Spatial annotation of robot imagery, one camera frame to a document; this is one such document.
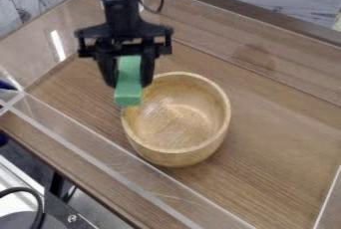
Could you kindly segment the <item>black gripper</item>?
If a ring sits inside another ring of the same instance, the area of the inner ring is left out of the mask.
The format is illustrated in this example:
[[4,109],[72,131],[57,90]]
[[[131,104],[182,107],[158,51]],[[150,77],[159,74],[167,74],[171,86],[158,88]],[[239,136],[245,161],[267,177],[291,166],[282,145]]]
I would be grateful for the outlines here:
[[140,0],[103,0],[106,21],[75,31],[81,58],[96,55],[106,84],[116,87],[116,56],[142,55],[140,81],[147,87],[154,80],[155,60],[171,53],[172,28],[146,21]]

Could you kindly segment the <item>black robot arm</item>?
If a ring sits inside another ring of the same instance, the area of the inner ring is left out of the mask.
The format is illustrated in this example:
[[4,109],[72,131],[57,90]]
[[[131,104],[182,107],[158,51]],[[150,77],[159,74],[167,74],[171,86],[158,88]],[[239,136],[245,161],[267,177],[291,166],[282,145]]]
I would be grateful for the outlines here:
[[138,81],[142,87],[154,79],[155,61],[171,53],[172,28],[146,21],[139,6],[143,0],[102,0],[106,21],[75,31],[79,57],[98,62],[106,84],[119,85],[119,58],[138,56]]

